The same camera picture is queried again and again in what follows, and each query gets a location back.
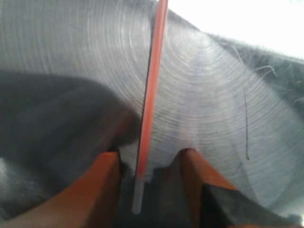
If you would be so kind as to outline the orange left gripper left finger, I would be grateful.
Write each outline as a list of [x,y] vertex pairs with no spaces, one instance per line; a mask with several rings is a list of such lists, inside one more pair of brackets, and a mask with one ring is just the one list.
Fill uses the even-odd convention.
[[112,228],[121,185],[118,152],[104,152],[71,186],[2,228]]

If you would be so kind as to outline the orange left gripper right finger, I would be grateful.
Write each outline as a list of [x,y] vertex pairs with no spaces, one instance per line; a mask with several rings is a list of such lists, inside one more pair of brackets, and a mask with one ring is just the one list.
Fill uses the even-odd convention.
[[299,227],[245,196],[195,149],[179,151],[178,162],[194,228]]

